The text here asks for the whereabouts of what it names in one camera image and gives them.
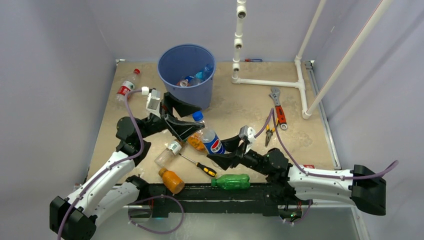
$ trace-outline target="adjustable wrench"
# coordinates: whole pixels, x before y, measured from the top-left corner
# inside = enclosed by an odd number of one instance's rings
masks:
[[[280,103],[280,90],[277,87],[271,87],[269,96],[274,100],[275,110],[277,111],[278,124],[282,130],[287,130],[286,116],[284,116],[283,108]]]

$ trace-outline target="vertical white pipe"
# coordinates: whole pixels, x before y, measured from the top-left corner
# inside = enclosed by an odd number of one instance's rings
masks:
[[[304,80],[304,76],[302,74],[302,64],[301,61],[296,59],[294,60],[294,65],[296,65],[296,70],[297,70],[297,83],[298,83],[298,88],[299,88],[299,92],[300,92],[300,101],[302,103],[302,113],[306,112],[306,110],[308,110],[308,102],[306,101],[306,93],[305,93],[305,80]]]
[[[306,112],[303,112],[303,118],[308,119],[312,112],[317,108],[318,104],[321,102],[323,97],[326,95],[330,87],[333,85],[334,81],[339,77],[340,73],[342,73],[343,69],[345,69],[346,65],[352,59],[354,54],[357,52],[359,47],[362,45],[364,40],[368,37],[371,30],[376,26],[379,22],[383,14],[387,11],[390,4],[392,4],[393,0],[381,0],[377,5],[377,8],[374,10],[372,15],[369,17],[368,21],[365,23],[358,36],[355,38],[353,43],[350,45],[347,52],[344,54],[344,57],[340,60],[327,82],[324,84],[322,89],[319,91],[318,95],[316,95],[312,104]]]
[[[296,59],[299,61],[302,59],[302,55],[304,54],[306,45],[309,42],[309,39],[311,38],[312,32],[314,31],[315,25],[318,22],[318,18],[321,15],[321,12],[323,11],[324,5],[326,5],[327,0],[321,0],[319,1],[318,7],[316,8],[315,15],[312,18],[312,21],[310,22],[309,28],[307,29],[306,36],[303,39],[302,45],[300,46],[299,53],[296,56]]]
[[[243,18],[237,17],[237,25],[235,27],[235,36],[239,38],[243,36]]]
[[[235,27],[235,33],[234,33],[234,57],[232,59],[232,80],[231,82],[233,84],[239,84],[240,78],[239,78],[239,71],[240,71],[240,50],[243,47],[243,22],[246,17],[246,0],[237,0],[237,9],[236,9],[236,16],[237,16],[237,25]]]

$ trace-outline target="pipe elbow joint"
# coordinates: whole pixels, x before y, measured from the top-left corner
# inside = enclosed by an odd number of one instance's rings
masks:
[[[308,114],[308,111],[302,111],[302,117],[305,120],[308,120],[311,117],[311,114]]]
[[[235,77],[234,75],[232,76],[232,79],[231,79],[231,82],[233,83],[233,84],[241,84],[241,79],[240,79],[240,77]]]

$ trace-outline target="blue bottle cap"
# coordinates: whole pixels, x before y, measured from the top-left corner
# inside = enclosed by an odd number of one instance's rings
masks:
[[[201,111],[193,113],[193,119],[197,122],[203,119],[203,114]]]

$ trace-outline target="water bottle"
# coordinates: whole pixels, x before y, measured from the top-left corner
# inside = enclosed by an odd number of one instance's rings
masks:
[[[212,66],[211,64],[206,64],[206,66],[204,66],[204,68],[201,71],[196,73],[195,77],[202,81],[205,81],[212,74],[213,69],[214,69],[214,66]]]
[[[136,84],[139,84],[139,79],[140,70],[136,68],[130,75],[125,78],[118,92],[116,92],[115,100],[118,104],[123,104],[125,101],[125,94],[127,94],[129,91],[136,89]]]
[[[202,141],[202,143],[206,147],[206,150],[210,154],[224,154],[225,148],[224,148],[222,142],[218,138],[215,131],[213,129],[209,128],[205,124],[205,121],[203,120],[203,114],[200,111],[197,111],[197,112],[193,113],[193,119],[198,123],[204,124],[204,128],[199,130],[197,132],[197,135],[200,137],[200,140]]]
[[[203,83],[203,80],[202,79],[200,79],[200,78],[197,78],[197,77],[193,77],[189,82],[188,82],[188,84],[190,85],[190,86],[196,86],[196,85],[199,85],[199,84],[201,84],[201,83]]]

